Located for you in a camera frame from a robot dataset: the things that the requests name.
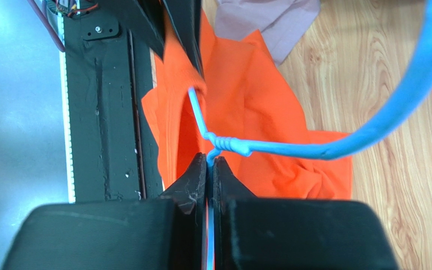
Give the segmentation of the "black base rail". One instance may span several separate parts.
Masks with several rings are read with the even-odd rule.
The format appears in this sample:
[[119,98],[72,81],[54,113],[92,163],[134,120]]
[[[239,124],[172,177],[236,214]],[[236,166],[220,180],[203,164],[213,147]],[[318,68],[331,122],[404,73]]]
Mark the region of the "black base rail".
[[158,146],[142,110],[152,49],[100,1],[75,4],[57,17],[69,202],[158,197]]

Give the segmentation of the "orange t-shirt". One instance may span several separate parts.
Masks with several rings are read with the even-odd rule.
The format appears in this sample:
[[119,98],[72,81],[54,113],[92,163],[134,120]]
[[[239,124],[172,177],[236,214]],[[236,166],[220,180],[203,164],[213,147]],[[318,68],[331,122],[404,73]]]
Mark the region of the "orange t-shirt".
[[[344,133],[311,131],[304,111],[275,67],[263,37],[254,31],[242,41],[217,37],[201,18],[199,74],[164,16],[164,56],[155,59],[156,86],[142,99],[146,120],[159,148],[157,164],[165,187],[212,144],[197,128],[187,91],[196,90],[206,126],[218,136],[294,144],[328,143]],[[263,197],[349,200],[350,157],[307,160],[255,152],[222,154],[234,175]]]

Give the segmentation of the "light blue wire hanger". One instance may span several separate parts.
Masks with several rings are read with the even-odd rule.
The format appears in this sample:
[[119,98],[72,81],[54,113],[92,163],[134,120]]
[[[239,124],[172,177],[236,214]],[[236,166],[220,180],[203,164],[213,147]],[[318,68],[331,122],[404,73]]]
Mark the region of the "light blue wire hanger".
[[432,89],[432,1],[427,1],[424,23],[406,73],[383,107],[363,126],[335,142],[324,144],[289,144],[221,137],[208,131],[194,87],[188,89],[197,127],[213,149],[206,162],[214,168],[222,151],[250,156],[263,152],[311,160],[335,160],[361,152],[386,138],[420,106]]

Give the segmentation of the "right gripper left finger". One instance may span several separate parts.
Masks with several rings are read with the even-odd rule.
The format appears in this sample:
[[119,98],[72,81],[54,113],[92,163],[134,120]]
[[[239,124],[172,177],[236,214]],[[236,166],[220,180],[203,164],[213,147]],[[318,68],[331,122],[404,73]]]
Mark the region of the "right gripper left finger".
[[3,269],[205,269],[206,157],[160,196],[48,204],[24,220]]

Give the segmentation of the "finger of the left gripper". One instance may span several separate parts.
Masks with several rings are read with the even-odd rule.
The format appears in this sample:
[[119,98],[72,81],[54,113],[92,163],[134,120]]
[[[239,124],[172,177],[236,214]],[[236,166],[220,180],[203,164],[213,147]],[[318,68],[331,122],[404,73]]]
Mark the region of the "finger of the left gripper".
[[154,0],[100,0],[100,7],[140,37],[160,58],[164,54],[163,6]]
[[163,4],[188,59],[203,77],[200,52],[201,0],[163,0]]

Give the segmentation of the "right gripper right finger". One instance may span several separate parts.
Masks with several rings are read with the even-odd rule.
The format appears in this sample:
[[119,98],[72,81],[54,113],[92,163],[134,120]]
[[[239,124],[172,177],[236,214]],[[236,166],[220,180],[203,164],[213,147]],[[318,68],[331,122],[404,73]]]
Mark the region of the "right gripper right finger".
[[344,200],[256,197],[213,166],[215,269],[397,269],[375,212]]

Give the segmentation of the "mauve pixel-print t-shirt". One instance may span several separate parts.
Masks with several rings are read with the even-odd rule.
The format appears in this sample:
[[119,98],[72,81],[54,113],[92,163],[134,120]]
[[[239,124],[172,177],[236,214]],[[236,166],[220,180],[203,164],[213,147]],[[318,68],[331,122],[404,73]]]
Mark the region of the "mauve pixel-print t-shirt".
[[259,30],[275,65],[287,58],[321,10],[319,0],[219,1],[214,30],[240,41]]

